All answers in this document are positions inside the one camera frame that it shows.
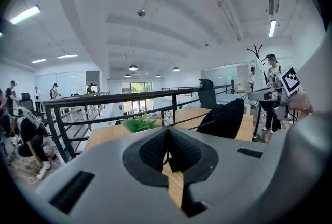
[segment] pants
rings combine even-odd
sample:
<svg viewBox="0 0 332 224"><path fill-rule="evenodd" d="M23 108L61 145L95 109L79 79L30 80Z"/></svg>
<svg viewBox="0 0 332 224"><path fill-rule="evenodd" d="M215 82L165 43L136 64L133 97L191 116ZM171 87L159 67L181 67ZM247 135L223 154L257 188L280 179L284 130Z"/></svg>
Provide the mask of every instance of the pants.
<svg viewBox="0 0 332 224"><path fill-rule="evenodd" d="M276 117L276 114L274 112L272 112L272 111L266 112L266 124L265 124L265 127L267 129L271 128L272 119L273 119L272 131L275 132L280 127L280 120L278 120L278 118Z"/></svg>
<svg viewBox="0 0 332 224"><path fill-rule="evenodd" d="M37 115L39 115L39 113L41 113L42 111L40 110L40 102L35 102L36 104L36 113Z"/></svg>
<svg viewBox="0 0 332 224"><path fill-rule="evenodd" d="M44 150L43 150L43 136L41 136L41 135L34 136L31 139L31 145L41 161L48 161L48 158L45 155ZM17 152L20 156L23 156L23 157L32 156L29 146L26 143L24 143L24 145L19 146L17 149Z"/></svg>

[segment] vent slot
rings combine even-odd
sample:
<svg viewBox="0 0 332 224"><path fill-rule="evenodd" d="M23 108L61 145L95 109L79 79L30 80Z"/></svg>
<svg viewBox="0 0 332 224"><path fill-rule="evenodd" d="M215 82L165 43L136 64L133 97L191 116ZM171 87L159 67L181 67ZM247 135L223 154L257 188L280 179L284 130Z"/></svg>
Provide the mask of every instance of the vent slot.
<svg viewBox="0 0 332 224"><path fill-rule="evenodd" d="M274 0L269 0L269 13L270 15L274 15Z"/></svg>
<svg viewBox="0 0 332 224"><path fill-rule="evenodd" d="M89 172L79 172L50 202L58 210L68 214L84 190L94 178Z"/></svg>

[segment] ceiling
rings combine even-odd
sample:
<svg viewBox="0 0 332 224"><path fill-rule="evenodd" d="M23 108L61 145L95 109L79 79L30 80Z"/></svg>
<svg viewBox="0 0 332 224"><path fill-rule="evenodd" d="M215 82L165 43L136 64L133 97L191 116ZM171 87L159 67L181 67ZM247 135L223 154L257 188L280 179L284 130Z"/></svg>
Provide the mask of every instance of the ceiling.
<svg viewBox="0 0 332 224"><path fill-rule="evenodd" d="M274 15L269 0L12 0L4 18L34 5L40 14L7 25L0 55L39 68L73 61L56 57L76 53L75 61L92 60L111 79L129 73L131 64L142 75L182 69L184 61L186 69L202 69L197 62L209 60L207 53L227 57L239 42L288 39L305 9L301 0L280 0ZM271 19L278 21L274 39ZM41 58L47 62L31 64Z"/></svg>

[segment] window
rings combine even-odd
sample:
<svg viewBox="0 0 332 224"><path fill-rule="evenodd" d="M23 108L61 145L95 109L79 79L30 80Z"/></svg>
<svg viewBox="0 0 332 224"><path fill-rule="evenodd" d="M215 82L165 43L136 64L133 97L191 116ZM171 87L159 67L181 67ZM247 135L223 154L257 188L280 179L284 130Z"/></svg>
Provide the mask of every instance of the window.
<svg viewBox="0 0 332 224"><path fill-rule="evenodd" d="M152 92L152 83L122 83L122 93L130 94L130 93L142 93L142 92ZM147 111L153 110L154 104L152 99L145 99L140 101L133 102L124 102L123 103L123 111L128 114L136 114L139 111Z"/></svg>

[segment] ceiling light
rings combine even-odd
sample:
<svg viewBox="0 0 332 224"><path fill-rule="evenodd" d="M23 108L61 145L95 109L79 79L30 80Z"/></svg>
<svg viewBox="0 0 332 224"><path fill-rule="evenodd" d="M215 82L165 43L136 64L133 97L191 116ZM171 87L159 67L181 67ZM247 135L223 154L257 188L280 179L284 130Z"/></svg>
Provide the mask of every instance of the ceiling light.
<svg viewBox="0 0 332 224"><path fill-rule="evenodd" d="M13 24L17 24L21 20L26 19L28 17L31 17L31 16L33 16L35 14L38 14L38 13L40 13L39 7L34 6L33 8L30 8L30 9L18 14L16 17L12 18L10 20L10 22L13 23Z"/></svg>
<svg viewBox="0 0 332 224"><path fill-rule="evenodd" d="M32 61L31 63L35 64L35 63L40 63L43 61L47 61L46 59L40 59L40 60L36 60L36 61Z"/></svg>
<svg viewBox="0 0 332 224"><path fill-rule="evenodd" d="M58 56L59 59L62 59L62 58L69 58L69 57L76 57L78 56L77 54L68 54L68 55L62 55L62 56Z"/></svg>
<svg viewBox="0 0 332 224"><path fill-rule="evenodd" d="M135 71L135 70L138 70L139 68L137 67L137 65L132 64L131 66L129 66L128 69L131 71Z"/></svg>
<svg viewBox="0 0 332 224"><path fill-rule="evenodd" d="M271 20L271 28L270 28L269 38L273 37L275 26L276 26L276 20L275 19Z"/></svg>

